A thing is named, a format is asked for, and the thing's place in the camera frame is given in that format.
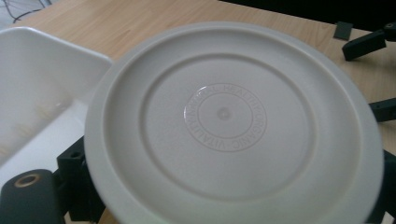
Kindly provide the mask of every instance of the wooden surface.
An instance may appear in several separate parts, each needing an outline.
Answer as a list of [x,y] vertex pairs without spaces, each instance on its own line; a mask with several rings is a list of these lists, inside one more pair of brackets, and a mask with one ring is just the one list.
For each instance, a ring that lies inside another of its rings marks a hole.
[[[369,103],[396,97],[396,44],[355,62],[344,60],[333,24],[215,0],[62,0],[17,25],[31,26],[119,59],[146,38],[198,21],[243,21],[297,37],[327,55],[356,83]],[[353,30],[351,39],[366,32]],[[396,121],[379,124],[384,148],[396,154]],[[102,224],[117,223],[105,212]]]

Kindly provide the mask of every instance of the dark background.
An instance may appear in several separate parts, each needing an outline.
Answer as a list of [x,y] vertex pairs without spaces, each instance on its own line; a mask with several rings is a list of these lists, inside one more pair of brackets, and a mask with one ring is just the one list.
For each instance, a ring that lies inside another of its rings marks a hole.
[[238,5],[256,7],[315,21],[336,23],[345,21],[354,28],[374,31],[396,21],[396,0],[223,0]]

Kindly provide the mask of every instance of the black plastic bracket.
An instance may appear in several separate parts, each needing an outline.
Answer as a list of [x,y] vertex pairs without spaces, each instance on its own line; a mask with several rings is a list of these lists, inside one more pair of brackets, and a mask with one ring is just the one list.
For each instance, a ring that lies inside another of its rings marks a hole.
[[32,170],[10,179],[2,188],[0,223],[64,224],[98,222],[105,205],[92,183],[81,137],[58,158],[59,169]]
[[371,103],[370,107],[377,122],[396,119],[396,98]]
[[344,57],[347,61],[352,61],[360,56],[385,48],[387,46],[385,40],[396,41],[396,22],[388,23],[381,30],[347,42],[343,46]]

